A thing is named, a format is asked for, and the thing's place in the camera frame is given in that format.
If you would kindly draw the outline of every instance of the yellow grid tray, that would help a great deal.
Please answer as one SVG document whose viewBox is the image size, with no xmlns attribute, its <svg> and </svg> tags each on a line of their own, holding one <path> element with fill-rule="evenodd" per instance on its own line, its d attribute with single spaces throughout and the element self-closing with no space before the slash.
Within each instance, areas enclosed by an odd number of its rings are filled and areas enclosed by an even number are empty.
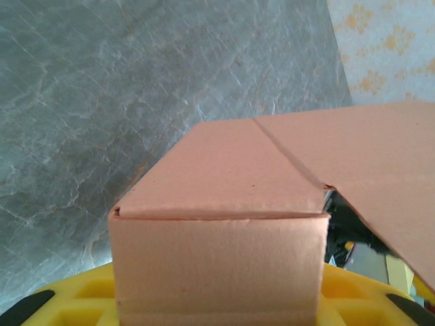
<svg viewBox="0 0 435 326">
<path fill-rule="evenodd" d="M 37 293 L 47 289 L 55 295 L 23 326 L 119 325 L 111 264 L 49 284 Z M 388 293 L 411 300 L 389 285 L 326 264 L 316 325 L 435 325 L 414 322 Z"/>
</svg>

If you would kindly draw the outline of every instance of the gray marble surface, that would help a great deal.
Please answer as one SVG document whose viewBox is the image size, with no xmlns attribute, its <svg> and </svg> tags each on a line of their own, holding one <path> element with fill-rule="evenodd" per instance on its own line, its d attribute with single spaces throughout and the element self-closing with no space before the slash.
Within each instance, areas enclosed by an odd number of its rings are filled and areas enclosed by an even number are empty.
<svg viewBox="0 0 435 326">
<path fill-rule="evenodd" d="M 0 311 L 197 122 L 351 104 L 326 1 L 2 0 L 0 42 Z"/>
</svg>

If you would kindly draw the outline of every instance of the brown cardboard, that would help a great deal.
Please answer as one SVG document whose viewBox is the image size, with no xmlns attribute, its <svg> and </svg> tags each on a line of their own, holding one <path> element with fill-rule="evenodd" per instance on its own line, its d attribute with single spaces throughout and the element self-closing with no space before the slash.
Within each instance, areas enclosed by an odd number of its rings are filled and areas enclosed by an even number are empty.
<svg viewBox="0 0 435 326">
<path fill-rule="evenodd" d="M 109 217 L 122 325 L 310 325 L 335 188 L 434 288 L 435 106 L 202 123 Z"/>
<path fill-rule="evenodd" d="M 253 120 L 199 124 L 109 219 L 120 320 L 311 324 L 323 205 Z"/>
<path fill-rule="evenodd" d="M 337 189 L 435 289 L 435 104 L 352 107 L 256 121 L 307 171 Z"/>
</svg>

